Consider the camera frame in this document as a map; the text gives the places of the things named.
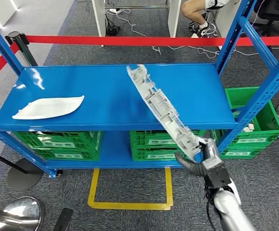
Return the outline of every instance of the blue shelf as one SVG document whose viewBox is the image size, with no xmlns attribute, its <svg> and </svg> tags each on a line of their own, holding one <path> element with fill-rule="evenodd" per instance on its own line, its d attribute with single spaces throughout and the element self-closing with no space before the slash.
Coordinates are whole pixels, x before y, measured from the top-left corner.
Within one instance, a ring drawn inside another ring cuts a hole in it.
<svg viewBox="0 0 279 231">
<path fill-rule="evenodd" d="M 200 161 L 200 154 L 195 156 L 195 160 Z M 46 166 L 51 169 L 181 167 L 176 160 L 132 161 L 128 131 L 105 131 L 100 159 L 97 162 L 49 160 L 46 162 Z"/>
<path fill-rule="evenodd" d="M 152 130 L 164 129 L 143 102 L 126 71 L 127 65 L 38 66 L 24 68 L 0 110 L 0 131 Z M 234 121 L 213 64 L 147 64 L 186 126 L 233 128 Z M 39 98 L 84 95 L 76 111 L 42 120 L 14 120 Z"/>
</svg>

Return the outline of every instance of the yellow floor tape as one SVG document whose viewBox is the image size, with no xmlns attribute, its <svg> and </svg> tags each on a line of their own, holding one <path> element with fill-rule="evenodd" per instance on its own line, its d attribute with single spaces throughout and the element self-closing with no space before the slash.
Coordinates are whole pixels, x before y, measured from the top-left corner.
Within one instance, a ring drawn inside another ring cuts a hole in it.
<svg viewBox="0 0 279 231">
<path fill-rule="evenodd" d="M 167 191 L 167 202 L 165 204 L 153 203 L 112 203 L 112 202 L 95 202 L 97 185 L 98 184 L 99 169 L 94 170 L 90 194 L 88 204 L 91 208 L 98 209 L 131 209 L 131 210 L 170 210 L 173 205 L 173 191 L 171 185 L 170 168 L 165 168 L 165 184 Z"/>
</svg>

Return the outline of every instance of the white plastic panel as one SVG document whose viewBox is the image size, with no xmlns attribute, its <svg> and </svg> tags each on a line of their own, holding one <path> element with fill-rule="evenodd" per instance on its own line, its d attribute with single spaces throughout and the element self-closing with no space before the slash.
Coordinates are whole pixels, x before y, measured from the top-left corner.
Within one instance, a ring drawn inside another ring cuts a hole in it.
<svg viewBox="0 0 279 231">
<path fill-rule="evenodd" d="M 81 97 L 43 98 L 29 103 L 19 110 L 13 119 L 46 119 L 63 116 L 78 109 L 84 100 Z"/>
<path fill-rule="evenodd" d="M 145 103 L 184 154 L 195 162 L 195 155 L 201 152 L 198 137 L 184 126 L 177 111 L 161 89 L 155 87 L 144 65 L 127 71 Z"/>
</svg>

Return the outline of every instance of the chrome base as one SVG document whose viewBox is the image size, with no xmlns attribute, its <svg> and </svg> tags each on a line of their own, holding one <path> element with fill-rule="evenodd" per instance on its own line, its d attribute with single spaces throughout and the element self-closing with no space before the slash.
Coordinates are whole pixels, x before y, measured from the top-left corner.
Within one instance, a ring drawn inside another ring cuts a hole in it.
<svg viewBox="0 0 279 231">
<path fill-rule="evenodd" d="M 0 231 L 37 231 L 40 228 L 44 215 L 42 205 L 40 202 L 29 196 L 14 200 L 3 211 L 23 219 L 4 217 L 2 219 L 5 222 L 0 222 Z"/>
</svg>

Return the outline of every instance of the stanchion base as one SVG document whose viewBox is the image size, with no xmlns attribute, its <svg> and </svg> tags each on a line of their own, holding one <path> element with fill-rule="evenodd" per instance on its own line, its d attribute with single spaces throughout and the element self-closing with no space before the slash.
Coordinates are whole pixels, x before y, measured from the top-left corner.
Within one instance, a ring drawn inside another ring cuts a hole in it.
<svg viewBox="0 0 279 231">
<path fill-rule="evenodd" d="M 8 186 L 12 190 L 23 191 L 29 189 L 38 183 L 43 175 L 43 171 L 36 167 L 31 162 L 23 158 L 15 163 L 16 165 L 26 170 L 27 173 L 24 174 L 15 168 L 11 168 L 9 171 L 7 181 Z"/>
<path fill-rule="evenodd" d="M 4 212 L 31 219 L 29 226 L 11 226 L 0 222 L 0 231 L 38 231 L 43 221 L 42 205 L 36 198 L 23 196 L 6 206 Z"/>
</svg>

